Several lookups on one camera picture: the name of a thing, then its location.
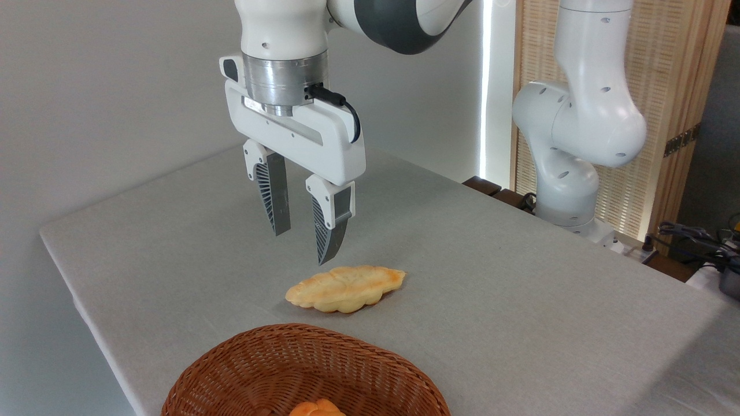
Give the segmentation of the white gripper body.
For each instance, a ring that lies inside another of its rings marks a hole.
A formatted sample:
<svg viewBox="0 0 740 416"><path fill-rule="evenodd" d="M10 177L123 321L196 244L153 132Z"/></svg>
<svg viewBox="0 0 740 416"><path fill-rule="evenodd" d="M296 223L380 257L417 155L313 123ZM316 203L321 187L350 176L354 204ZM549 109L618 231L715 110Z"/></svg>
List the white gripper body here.
<svg viewBox="0 0 740 416"><path fill-rule="evenodd" d="M294 106L291 115L273 115L248 97L241 56L223 56L219 64L230 118L238 132L336 186L365 173L363 139L352 143L354 119L348 110L314 101Z"/></svg>

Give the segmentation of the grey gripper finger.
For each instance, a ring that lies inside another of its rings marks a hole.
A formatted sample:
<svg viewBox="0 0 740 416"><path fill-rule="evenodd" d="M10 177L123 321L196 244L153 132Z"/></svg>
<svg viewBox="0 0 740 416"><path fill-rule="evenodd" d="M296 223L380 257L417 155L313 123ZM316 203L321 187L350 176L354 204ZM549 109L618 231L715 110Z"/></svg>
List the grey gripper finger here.
<svg viewBox="0 0 740 416"><path fill-rule="evenodd" d="M317 257L320 265L335 258L343 243L350 218L355 216L355 182L336 186L317 174L306 179L312 196Z"/></svg>
<svg viewBox="0 0 740 416"><path fill-rule="evenodd" d="M269 223L275 235L291 228L285 158L247 139L243 145L247 176L257 183Z"/></svg>

